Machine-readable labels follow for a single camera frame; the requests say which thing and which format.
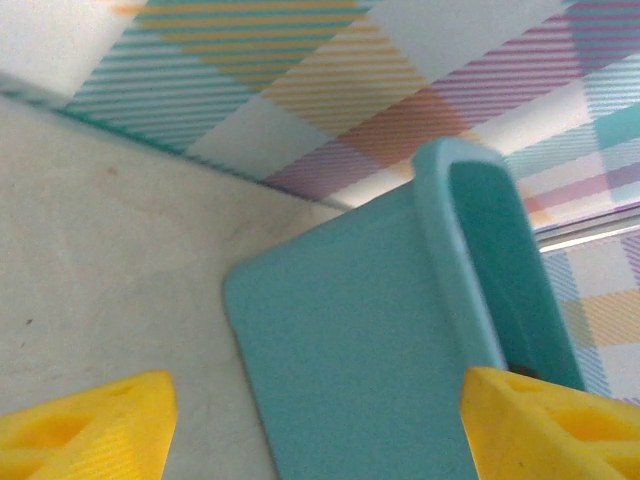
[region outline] teal plastic slide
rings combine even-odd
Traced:
[[[283,480],[477,478],[458,412],[467,367],[584,388],[500,156],[444,138],[414,165],[410,183],[226,281]]]

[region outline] yellow plastic piece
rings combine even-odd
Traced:
[[[176,421],[167,372],[12,413],[0,417],[0,479],[160,479]]]
[[[491,368],[461,414],[480,480],[640,480],[640,408]]]

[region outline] white floor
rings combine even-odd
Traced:
[[[164,478],[274,478],[222,281],[338,212],[2,99],[0,192],[0,415],[168,369]]]

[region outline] plaid pattern wall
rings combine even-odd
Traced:
[[[640,201],[640,0],[29,5],[0,7],[0,92],[302,197],[360,205],[453,135],[536,227]]]
[[[587,388],[640,405],[640,234],[543,255]]]

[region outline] teal stripe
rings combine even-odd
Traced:
[[[225,93],[216,93],[216,97],[242,97],[246,100],[249,100],[254,92],[225,92]],[[95,106],[95,105],[113,105],[117,103],[124,103],[126,105],[135,105],[138,103],[153,103],[158,100],[187,100],[187,99],[203,99],[203,98],[212,98],[211,93],[202,93],[202,94],[194,94],[194,95],[180,95],[177,97],[146,97],[146,98],[125,98],[125,99],[103,99],[103,100],[83,100],[76,101],[75,99],[72,101],[73,106]]]
[[[294,59],[294,60],[265,60],[265,61],[252,61],[252,62],[225,62],[224,65],[220,65],[222,67],[244,67],[244,66],[252,66],[252,65],[264,65],[264,66],[278,66],[278,65],[288,65],[290,63],[297,63],[302,61],[303,59]],[[201,63],[201,64],[193,64],[193,65],[185,65],[185,64],[180,64],[180,65],[153,65],[153,66],[148,66],[148,67],[135,67],[135,66],[131,66],[131,67],[115,67],[115,68],[96,68],[93,72],[94,74],[97,73],[127,73],[127,72],[148,72],[148,71],[154,71],[157,72],[158,70],[165,70],[165,69],[169,69],[169,70],[180,70],[183,68],[193,68],[195,66],[202,66],[203,68],[212,68],[213,64],[205,64],[205,63]]]
[[[139,13],[136,22],[156,22],[173,20],[207,20],[210,18],[268,18],[299,15],[361,15],[369,7],[350,8],[290,8],[286,10],[246,10],[239,12],[189,12],[189,13]]]
[[[237,110],[237,107],[231,106],[228,108],[217,108],[217,109],[204,109],[204,110],[185,110],[184,112],[182,111],[171,111],[168,110],[165,112],[144,112],[144,113],[140,113],[137,115],[122,115],[121,113],[129,113],[129,111],[127,110],[126,112],[118,112],[120,113],[120,115],[107,115],[106,118],[101,118],[104,117],[104,114],[101,112],[95,112],[92,113],[92,117],[96,118],[96,119],[100,119],[106,122],[115,122],[115,123],[121,123],[123,125],[132,125],[132,124],[137,124],[137,123],[144,123],[144,124],[151,124],[151,123],[156,123],[156,122],[163,122],[166,119],[172,120],[173,119],[187,119],[187,118],[195,118],[195,117],[220,117],[220,118],[226,118],[228,117],[231,113],[235,112]]]
[[[178,139],[180,139],[180,141],[188,141],[188,140],[195,140],[199,137],[202,136],[203,132],[182,132],[182,133],[176,133],[176,134],[171,134],[169,135],[171,132],[161,132],[161,133],[147,133],[144,134],[145,137],[148,138],[158,138],[158,139],[162,139],[164,138],[165,140],[169,140],[172,139],[173,141],[178,141]]]
[[[130,132],[139,133],[141,135],[153,135],[153,136],[164,136],[169,134],[180,135],[180,133],[191,133],[193,135],[202,135],[204,132],[212,130],[218,122],[208,122],[206,124],[200,123],[198,125],[184,125],[181,127],[175,125],[168,125],[164,128],[145,128],[145,127],[125,127]]]
[[[133,135],[140,135],[143,138],[150,138],[152,140],[157,140],[161,142],[176,143],[179,145],[184,145],[187,143],[195,142],[197,139],[203,136],[204,132],[185,133],[183,135],[164,135],[164,134],[142,135],[142,134],[137,134],[135,132],[130,132],[130,133],[132,133]]]
[[[100,113],[116,113],[116,112],[132,112],[132,111],[136,111],[136,110],[142,110],[145,112],[149,112],[149,111],[154,111],[154,110],[169,110],[169,109],[178,109],[178,108],[188,108],[188,107],[197,107],[197,106],[207,106],[207,105],[211,105],[212,107],[215,105],[237,105],[238,107],[240,107],[240,105],[243,105],[247,103],[247,101],[245,99],[231,99],[231,100],[215,100],[215,101],[209,101],[209,102],[203,102],[201,99],[196,99],[195,101],[192,100],[191,103],[189,103],[188,101],[185,101],[185,103],[175,103],[175,104],[169,104],[169,105],[120,105],[117,107],[112,107],[112,108],[105,108],[102,109],[100,108],[99,110],[94,109],[93,111],[95,113],[98,113],[98,111]],[[68,106],[70,109],[73,109],[74,105],[70,104]]]
[[[169,117],[169,119],[162,119],[162,117],[160,118],[160,120],[156,120],[153,117],[146,117],[147,120],[146,122],[136,122],[136,121],[129,121],[128,119],[125,120],[109,120],[110,123],[114,123],[116,125],[122,125],[123,127],[127,127],[127,128],[144,128],[144,127],[155,127],[155,126],[162,126],[162,125],[193,125],[193,124],[201,124],[201,123],[205,123],[205,122],[209,122],[209,123],[215,123],[215,122],[219,122],[224,120],[228,115],[215,115],[215,114],[208,114],[208,115],[203,115],[201,117],[197,117],[197,116],[186,116],[185,118],[181,118],[179,115],[172,115],[171,117]]]
[[[111,73],[129,73],[129,72],[154,72],[157,73],[162,70],[184,70],[186,68],[195,68],[195,69],[206,69],[209,71],[215,71],[215,67],[210,64],[197,62],[186,65],[184,63],[177,65],[152,65],[152,66],[144,66],[144,67],[135,67],[135,66],[127,66],[127,67],[104,67],[101,63],[91,75],[108,75]]]
[[[113,50],[129,50],[133,48],[163,48],[173,45],[208,45],[208,44],[242,44],[242,43],[257,43],[257,42],[309,42],[320,41],[325,42],[331,40],[334,37],[333,34],[324,35],[296,35],[291,37],[245,37],[245,38],[223,38],[223,39],[206,39],[206,40],[184,40],[184,41],[171,41],[171,42],[130,42],[130,43],[116,43],[113,45]]]
[[[96,78],[94,79],[93,77],[90,78],[89,80],[87,80],[86,82],[84,82],[84,86],[92,86],[92,85],[110,85],[110,84],[118,84],[118,83],[150,83],[150,82],[160,82],[160,81],[182,81],[182,80],[193,80],[196,78],[226,78],[226,79],[233,79],[234,76],[256,76],[256,75],[265,75],[265,74],[285,74],[287,73],[287,70],[274,70],[274,71],[269,71],[269,72],[247,72],[247,73],[240,73],[240,74],[229,74],[229,73],[203,73],[203,74],[199,74],[199,75],[164,75],[164,76],[157,76],[157,77],[148,77],[148,76],[144,76],[144,77],[132,77],[132,78],[127,78],[127,77],[118,77],[118,78]],[[260,81],[253,81],[253,82],[242,82],[243,85],[252,85],[252,84],[261,84],[263,83],[262,80]]]
[[[603,150],[633,140],[640,136],[640,104],[600,117],[594,126]]]
[[[268,85],[271,82],[262,82],[263,85]],[[138,88],[125,88],[120,90],[80,90],[76,93],[74,98],[84,98],[84,97],[101,97],[101,96],[114,96],[114,95],[125,95],[129,93],[146,93],[146,92],[174,92],[180,90],[202,90],[208,89],[215,91],[220,88],[236,88],[242,89],[243,92],[247,92],[244,84],[242,83],[202,83],[198,85],[170,85],[170,86],[149,86],[149,87],[138,87]]]
[[[132,54],[132,55],[107,55],[102,59],[103,62],[138,62],[141,60],[172,60],[174,58],[184,58],[185,55],[197,57],[237,57],[239,55],[260,55],[272,53],[311,53],[318,48],[269,48],[269,49],[252,49],[252,50],[233,50],[233,51],[210,51],[210,52],[175,52],[175,53],[159,53],[159,54]]]
[[[233,25],[233,26],[206,26],[206,27],[137,27],[133,29],[127,29],[124,31],[123,36],[138,36],[138,35],[161,35],[164,33],[207,33],[207,32],[246,32],[246,31],[272,31],[272,30],[292,30],[307,28],[310,33],[314,28],[344,28],[351,25],[353,22],[324,22],[324,23],[283,23],[277,25]]]

